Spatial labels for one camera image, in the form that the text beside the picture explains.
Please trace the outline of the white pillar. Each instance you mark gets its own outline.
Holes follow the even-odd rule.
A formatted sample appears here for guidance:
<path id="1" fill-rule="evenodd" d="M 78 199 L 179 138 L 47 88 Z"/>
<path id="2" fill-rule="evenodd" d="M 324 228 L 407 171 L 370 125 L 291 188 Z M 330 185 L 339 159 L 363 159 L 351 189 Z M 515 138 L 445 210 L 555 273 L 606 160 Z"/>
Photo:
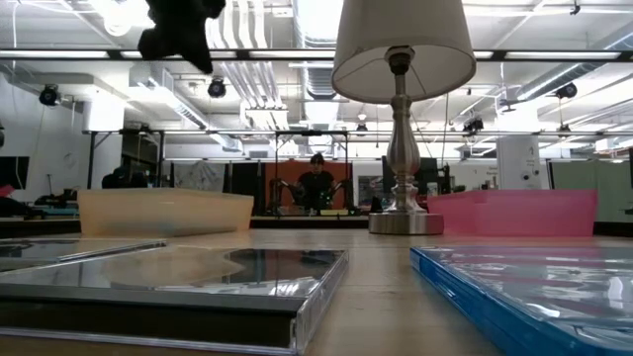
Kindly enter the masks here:
<path id="1" fill-rule="evenodd" d="M 538 137 L 500 137 L 497 140 L 497 173 L 502 190 L 540 190 L 542 169 Z"/>

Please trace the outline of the black ceiling light rail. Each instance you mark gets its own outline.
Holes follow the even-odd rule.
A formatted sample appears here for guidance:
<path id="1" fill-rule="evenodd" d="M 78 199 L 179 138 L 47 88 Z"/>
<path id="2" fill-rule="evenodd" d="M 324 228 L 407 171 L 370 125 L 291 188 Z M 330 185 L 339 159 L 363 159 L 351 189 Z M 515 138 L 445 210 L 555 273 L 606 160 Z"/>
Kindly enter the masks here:
<path id="1" fill-rule="evenodd" d="M 224 61 L 333 61 L 335 50 L 318 49 L 211 49 L 212 59 Z M 480 62 L 633 62 L 632 50 L 475 50 Z M 0 48 L 0 60 L 139 61 L 137 50 L 86 48 Z"/>

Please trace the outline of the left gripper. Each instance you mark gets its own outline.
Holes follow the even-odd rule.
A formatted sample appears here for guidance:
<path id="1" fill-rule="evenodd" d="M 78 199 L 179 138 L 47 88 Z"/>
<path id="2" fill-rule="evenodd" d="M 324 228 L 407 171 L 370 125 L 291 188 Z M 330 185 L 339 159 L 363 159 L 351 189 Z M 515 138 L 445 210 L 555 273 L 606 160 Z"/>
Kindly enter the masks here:
<path id="1" fill-rule="evenodd" d="M 142 31 L 137 50 L 143 60 L 158 60 L 172 54 L 169 29 L 205 24 L 216 19 L 226 0 L 145 0 L 148 17 L 154 28 Z M 205 74 L 214 71 L 206 35 L 203 30 L 185 30 L 173 40 L 176 53 Z"/>

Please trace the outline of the clear jewel case black tray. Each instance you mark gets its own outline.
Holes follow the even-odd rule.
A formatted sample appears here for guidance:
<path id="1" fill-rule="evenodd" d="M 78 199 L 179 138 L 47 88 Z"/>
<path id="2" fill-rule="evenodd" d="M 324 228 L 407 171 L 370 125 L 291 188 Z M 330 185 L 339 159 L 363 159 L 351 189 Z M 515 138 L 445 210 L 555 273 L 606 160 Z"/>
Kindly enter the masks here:
<path id="1" fill-rule="evenodd" d="M 161 239 L 10 238 L 0 240 L 0 273 L 166 246 Z"/>

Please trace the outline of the orange translucent plastic bin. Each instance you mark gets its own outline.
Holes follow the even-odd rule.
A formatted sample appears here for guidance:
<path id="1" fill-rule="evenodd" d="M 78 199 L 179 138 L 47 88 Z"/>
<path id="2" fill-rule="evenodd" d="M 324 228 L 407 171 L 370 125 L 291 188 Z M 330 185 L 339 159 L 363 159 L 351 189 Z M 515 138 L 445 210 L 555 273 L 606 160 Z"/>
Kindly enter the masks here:
<path id="1" fill-rule="evenodd" d="M 246 230 L 251 196 L 182 188 L 82 190 L 81 232 L 90 236 L 176 237 Z"/>

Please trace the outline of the black backdrop cloth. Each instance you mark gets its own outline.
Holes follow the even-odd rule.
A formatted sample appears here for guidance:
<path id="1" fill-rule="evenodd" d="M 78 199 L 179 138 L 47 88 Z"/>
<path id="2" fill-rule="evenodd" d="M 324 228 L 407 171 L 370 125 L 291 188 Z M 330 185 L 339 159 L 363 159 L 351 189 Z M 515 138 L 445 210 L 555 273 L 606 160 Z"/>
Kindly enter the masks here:
<path id="1" fill-rule="evenodd" d="M 260 216 L 265 211 L 265 164 L 262 162 L 230 162 L 226 165 L 224 193 L 251 196 L 251 214 Z"/>

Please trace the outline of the white shade silver table lamp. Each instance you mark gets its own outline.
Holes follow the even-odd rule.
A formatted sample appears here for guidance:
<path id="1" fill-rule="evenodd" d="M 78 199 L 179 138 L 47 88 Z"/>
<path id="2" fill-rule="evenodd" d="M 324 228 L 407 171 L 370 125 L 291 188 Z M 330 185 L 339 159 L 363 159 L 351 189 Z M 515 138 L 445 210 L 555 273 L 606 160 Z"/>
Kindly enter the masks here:
<path id="1" fill-rule="evenodd" d="M 395 175 L 394 200 L 384 212 L 370 215 L 370 232 L 443 232 L 443 217 L 416 201 L 413 176 L 420 156 L 411 106 L 461 87 L 476 70 L 461 0 L 343 1 L 331 86 L 347 99 L 393 110 L 386 162 Z"/>

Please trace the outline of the grey backdrop cloth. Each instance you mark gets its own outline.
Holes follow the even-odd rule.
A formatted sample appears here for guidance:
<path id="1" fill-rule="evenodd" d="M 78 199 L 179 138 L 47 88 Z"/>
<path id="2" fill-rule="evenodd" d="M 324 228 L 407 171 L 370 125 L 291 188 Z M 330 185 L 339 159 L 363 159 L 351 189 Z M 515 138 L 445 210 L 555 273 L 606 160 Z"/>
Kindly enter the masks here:
<path id="1" fill-rule="evenodd" d="M 174 164 L 174 188 L 187 195 L 220 194 L 224 190 L 226 167 L 196 161 Z"/>

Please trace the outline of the person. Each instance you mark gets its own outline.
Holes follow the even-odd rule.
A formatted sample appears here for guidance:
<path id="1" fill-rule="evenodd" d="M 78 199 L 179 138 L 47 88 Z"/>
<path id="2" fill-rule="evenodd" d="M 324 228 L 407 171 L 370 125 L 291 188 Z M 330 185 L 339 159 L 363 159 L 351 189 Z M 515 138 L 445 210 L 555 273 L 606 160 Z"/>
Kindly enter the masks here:
<path id="1" fill-rule="evenodd" d="M 121 166 L 103 177 L 103 189 L 147 188 L 148 182 L 143 172 L 131 172 L 128 167 Z"/>
<path id="2" fill-rule="evenodd" d="M 300 197 L 298 205 L 310 216 L 332 208 L 335 181 L 333 175 L 324 169 L 324 164 L 323 155 L 314 154 L 310 161 L 311 170 L 303 173 L 292 185 L 293 192 Z"/>

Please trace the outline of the pale green partition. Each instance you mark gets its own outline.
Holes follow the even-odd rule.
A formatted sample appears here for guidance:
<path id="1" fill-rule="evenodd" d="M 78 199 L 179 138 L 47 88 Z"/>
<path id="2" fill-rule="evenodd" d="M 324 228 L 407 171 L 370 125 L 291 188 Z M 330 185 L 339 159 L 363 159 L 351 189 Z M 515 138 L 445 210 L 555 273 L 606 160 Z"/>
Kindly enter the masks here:
<path id="1" fill-rule="evenodd" d="M 557 190 L 594 190 L 598 223 L 633 223 L 633 185 L 628 161 L 554 161 Z"/>

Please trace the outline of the pink translucent plastic bin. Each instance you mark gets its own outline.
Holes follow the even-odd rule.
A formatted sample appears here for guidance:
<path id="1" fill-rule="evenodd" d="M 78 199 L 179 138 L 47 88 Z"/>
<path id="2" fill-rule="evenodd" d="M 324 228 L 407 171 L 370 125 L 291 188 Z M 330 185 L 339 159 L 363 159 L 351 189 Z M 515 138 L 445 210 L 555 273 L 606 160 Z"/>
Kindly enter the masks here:
<path id="1" fill-rule="evenodd" d="M 430 197 L 447 234 L 587 237 L 593 235 L 595 190 L 480 190 Z"/>

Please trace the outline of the black monitor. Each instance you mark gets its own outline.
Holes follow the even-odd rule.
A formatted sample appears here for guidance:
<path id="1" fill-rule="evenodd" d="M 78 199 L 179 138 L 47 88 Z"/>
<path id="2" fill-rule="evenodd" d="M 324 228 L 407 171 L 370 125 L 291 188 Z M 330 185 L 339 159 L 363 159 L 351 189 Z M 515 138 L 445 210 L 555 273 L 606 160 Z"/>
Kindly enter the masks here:
<path id="1" fill-rule="evenodd" d="M 29 156 L 0 156 L 0 187 L 25 190 L 28 185 Z"/>

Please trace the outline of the blue plastic disc case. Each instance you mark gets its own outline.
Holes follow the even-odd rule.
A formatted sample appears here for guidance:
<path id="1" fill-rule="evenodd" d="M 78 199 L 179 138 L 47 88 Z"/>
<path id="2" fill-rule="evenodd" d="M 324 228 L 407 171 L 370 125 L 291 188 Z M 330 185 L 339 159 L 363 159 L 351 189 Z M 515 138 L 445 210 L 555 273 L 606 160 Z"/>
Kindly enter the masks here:
<path id="1" fill-rule="evenodd" d="M 633 247 L 413 247 L 409 259 L 506 356 L 633 356 Z"/>

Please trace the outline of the black background screen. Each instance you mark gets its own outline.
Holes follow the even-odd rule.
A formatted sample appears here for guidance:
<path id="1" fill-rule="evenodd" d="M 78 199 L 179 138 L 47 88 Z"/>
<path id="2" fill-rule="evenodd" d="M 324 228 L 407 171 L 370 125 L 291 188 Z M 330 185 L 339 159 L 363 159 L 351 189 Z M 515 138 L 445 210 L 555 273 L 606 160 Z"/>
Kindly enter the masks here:
<path id="1" fill-rule="evenodd" d="M 421 158 L 415 178 L 420 195 L 437 196 L 439 194 L 439 173 L 435 158 Z"/>

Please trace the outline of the clear jewel disc case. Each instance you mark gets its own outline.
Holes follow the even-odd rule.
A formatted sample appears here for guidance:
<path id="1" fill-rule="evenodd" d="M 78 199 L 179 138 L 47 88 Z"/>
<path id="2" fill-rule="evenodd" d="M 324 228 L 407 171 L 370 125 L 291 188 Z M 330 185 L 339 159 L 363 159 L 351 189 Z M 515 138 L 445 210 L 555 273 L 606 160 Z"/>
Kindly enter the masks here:
<path id="1" fill-rule="evenodd" d="M 0 335 L 302 356 L 345 250 L 171 246 L 0 274 Z"/>

